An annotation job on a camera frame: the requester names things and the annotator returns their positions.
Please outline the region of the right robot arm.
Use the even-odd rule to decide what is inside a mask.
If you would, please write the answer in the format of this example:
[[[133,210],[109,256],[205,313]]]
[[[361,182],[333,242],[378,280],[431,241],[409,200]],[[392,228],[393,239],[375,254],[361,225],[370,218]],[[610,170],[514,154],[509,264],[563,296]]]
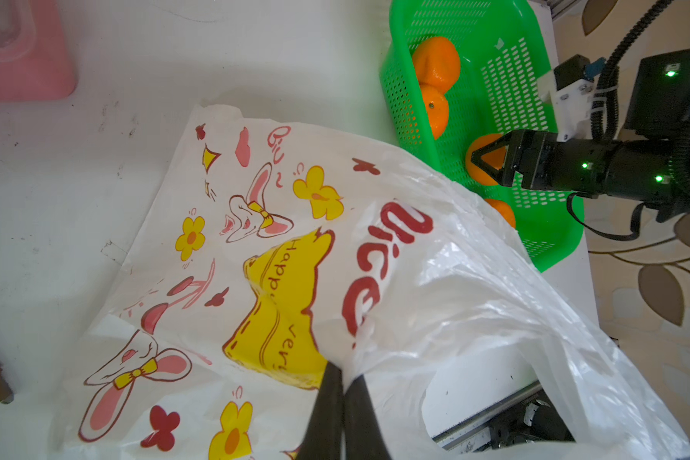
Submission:
[[[519,174],[523,190],[567,193],[573,219],[577,197],[635,201],[628,233],[599,234],[611,241],[636,240],[644,209],[657,211],[658,222],[690,213],[690,49],[640,61],[626,121],[619,121],[619,64],[669,5],[655,2],[608,59],[575,55],[540,77],[538,94],[553,105],[589,84],[586,114],[567,114],[557,132],[513,130],[481,139],[466,165],[503,187]],[[622,126],[636,139],[617,139]]]

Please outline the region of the orange fruit five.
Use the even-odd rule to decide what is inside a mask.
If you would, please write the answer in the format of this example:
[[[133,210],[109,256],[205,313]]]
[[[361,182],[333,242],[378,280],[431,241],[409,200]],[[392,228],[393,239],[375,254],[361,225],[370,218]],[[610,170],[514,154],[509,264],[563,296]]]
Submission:
[[[517,220],[513,209],[509,204],[498,199],[485,199],[485,201],[514,229],[517,228]]]

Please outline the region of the orange fruit two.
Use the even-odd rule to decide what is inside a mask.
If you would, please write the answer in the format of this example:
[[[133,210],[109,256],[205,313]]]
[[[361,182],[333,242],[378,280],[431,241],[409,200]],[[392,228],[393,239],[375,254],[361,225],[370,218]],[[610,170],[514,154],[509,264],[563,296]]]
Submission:
[[[450,106],[447,98],[436,87],[420,85],[425,111],[434,139],[439,139],[446,131],[450,119]]]

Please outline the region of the orange fruit one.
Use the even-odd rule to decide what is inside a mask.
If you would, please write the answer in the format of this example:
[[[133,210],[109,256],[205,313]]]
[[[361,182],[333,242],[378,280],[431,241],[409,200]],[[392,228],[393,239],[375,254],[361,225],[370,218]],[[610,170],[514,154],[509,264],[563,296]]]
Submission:
[[[460,77],[460,57],[451,41],[434,36],[422,42],[412,55],[419,84],[429,85],[446,94]]]

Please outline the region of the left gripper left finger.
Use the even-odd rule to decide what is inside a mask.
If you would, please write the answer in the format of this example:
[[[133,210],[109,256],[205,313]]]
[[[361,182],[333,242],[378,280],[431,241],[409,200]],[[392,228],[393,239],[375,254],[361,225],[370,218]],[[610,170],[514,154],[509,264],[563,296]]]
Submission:
[[[341,460],[343,399],[341,370],[328,362],[298,460]]]

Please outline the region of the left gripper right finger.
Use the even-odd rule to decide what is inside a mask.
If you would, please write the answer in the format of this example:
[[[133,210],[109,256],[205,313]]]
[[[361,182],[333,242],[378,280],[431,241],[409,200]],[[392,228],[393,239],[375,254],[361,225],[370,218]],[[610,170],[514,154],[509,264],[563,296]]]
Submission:
[[[344,395],[344,437],[347,460],[390,460],[364,375]]]

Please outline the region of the white printed plastic bag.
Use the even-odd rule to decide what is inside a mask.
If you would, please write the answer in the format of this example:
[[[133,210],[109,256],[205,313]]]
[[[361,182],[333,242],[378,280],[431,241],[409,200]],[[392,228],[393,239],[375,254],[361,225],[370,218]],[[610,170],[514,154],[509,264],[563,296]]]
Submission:
[[[503,347],[571,433],[505,457],[690,456],[636,366],[479,195],[379,141],[195,107],[66,364],[48,454],[295,459],[333,364],[366,377],[392,458],[438,459],[431,380]]]

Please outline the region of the orange fruit three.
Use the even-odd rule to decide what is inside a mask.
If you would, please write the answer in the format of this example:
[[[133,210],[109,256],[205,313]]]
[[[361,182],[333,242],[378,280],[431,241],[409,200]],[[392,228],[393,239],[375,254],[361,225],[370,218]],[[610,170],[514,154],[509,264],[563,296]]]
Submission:
[[[468,149],[465,160],[466,171],[470,178],[472,178],[480,185],[496,186],[498,185],[498,182],[496,182],[496,180],[493,180],[488,174],[486,174],[486,172],[484,172],[481,168],[479,168],[479,166],[476,166],[475,163],[472,162],[473,152],[483,147],[486,147],[490,143],[493,143],[494,141],[500,138],[502,138],[502,135],[500,133],[486,134],[475,139],[475,141],[471,143]],[[506,147],[503,147],[501,149],[495,149],[490,153],[486,153],[485,155],[483,155],[483,157],[481,157],[481,159],[487,165],[490,165],[492,168],[499,170],[504,164],[505,157]]]

